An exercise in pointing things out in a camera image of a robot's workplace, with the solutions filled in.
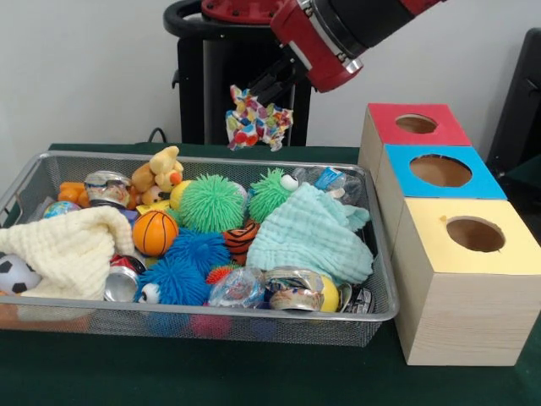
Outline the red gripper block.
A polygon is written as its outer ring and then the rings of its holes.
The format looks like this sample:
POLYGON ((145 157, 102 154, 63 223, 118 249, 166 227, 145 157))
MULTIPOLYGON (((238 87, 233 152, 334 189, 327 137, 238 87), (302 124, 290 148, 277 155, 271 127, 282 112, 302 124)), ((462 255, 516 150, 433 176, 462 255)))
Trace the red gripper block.
MULTIPOLYGON (((292 50, 311 84, 321 93, 346 84, 363 68, 360 57, 349 57, 325 32, 312 1, 285 2, 271 19, 270 27, 278 41, 292 50)), ((249 94, 263 106, 283 96, 300 75, 300 69, 288 69, 289 63, 288 58, 273 63, 248 84, 249 94)))

